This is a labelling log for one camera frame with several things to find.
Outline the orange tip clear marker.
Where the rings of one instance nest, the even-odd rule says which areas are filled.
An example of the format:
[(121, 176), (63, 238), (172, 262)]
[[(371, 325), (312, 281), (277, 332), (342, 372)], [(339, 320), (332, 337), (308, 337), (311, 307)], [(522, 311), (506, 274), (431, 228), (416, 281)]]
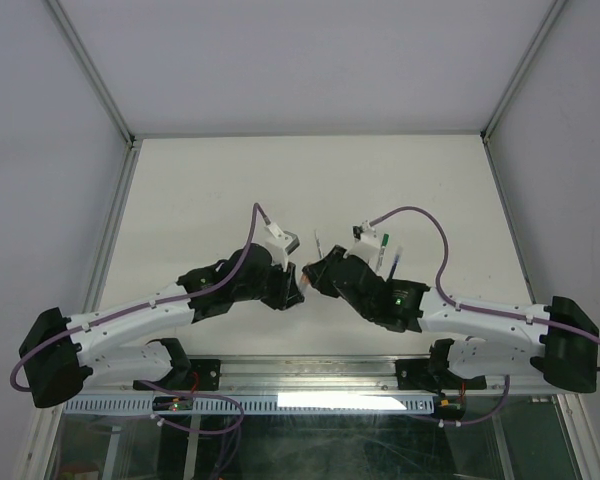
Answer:
[(299, 290), (305, 293), (308, 286), (310, 285), (309, 279), (306, 275), (302, 275), (299, 281)]

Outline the blue pen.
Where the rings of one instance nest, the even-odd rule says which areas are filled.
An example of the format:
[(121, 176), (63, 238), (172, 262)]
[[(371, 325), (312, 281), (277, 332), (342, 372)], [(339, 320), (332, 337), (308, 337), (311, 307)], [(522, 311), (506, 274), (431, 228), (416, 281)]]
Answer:
[(390, 270), (389, 270), (389, 273), (388, 273), (388, 276), (387, 276), (388, 280), (392, 280), (394, 278), (394, 276), (396, 274), (396, 271), (397, 271), (397, 268), (399, 266), (402, 254), (403, 254), (403, 247), (402, 246), (398, 246), (396, 248), (393, 260), (391, 262), (391, 267), (390, 267)]

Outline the white pen clear cap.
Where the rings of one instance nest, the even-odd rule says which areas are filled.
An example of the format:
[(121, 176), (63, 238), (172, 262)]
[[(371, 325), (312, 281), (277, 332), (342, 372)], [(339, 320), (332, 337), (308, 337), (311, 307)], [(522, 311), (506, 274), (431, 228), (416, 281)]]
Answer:
[(322, 250), (322, 246), (321, 246), (321, 240), (320, 240), (318, 229), (313, 230), (313, 235), (314, 235), (314, 242), (315, 242), (315, 246), (316, 246), (317, 257), (319, 260), (321, 260), (321, 259), (323, 259), (324, 255), (323, 255), (323, 250)]

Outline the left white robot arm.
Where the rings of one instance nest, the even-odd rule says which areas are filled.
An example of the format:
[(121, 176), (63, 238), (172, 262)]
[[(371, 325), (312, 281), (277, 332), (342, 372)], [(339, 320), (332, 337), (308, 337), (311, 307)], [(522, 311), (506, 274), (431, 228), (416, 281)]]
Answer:
[(149, 381), (175, 390), (188, 380), (190, 362), (178, 339), (159, 332), (224, 315), (238, 302), (285, 311), (303, 300), (295, 265), (275, 262), (252, 243), (137, 302), (73, 316), (57, 307), (42, 312), (19, 348), (15, 370), (25, 374), (24, 389), (40, 409), (107, 384)]

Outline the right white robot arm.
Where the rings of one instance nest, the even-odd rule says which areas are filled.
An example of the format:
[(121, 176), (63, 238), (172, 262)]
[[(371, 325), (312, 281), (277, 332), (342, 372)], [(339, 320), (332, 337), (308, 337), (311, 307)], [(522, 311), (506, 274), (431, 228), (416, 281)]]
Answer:
[(561, 390), (597, 388), (599, 330), (573, 300), (506, 306), (444, 298), (423, 283), (383, 279), (340, 247), (304, 267), (320, 294), (341, 298), (365, 320), (388, 331), (439, 333), (427, 363), (439, 387), (459, 379), (536, 376)]

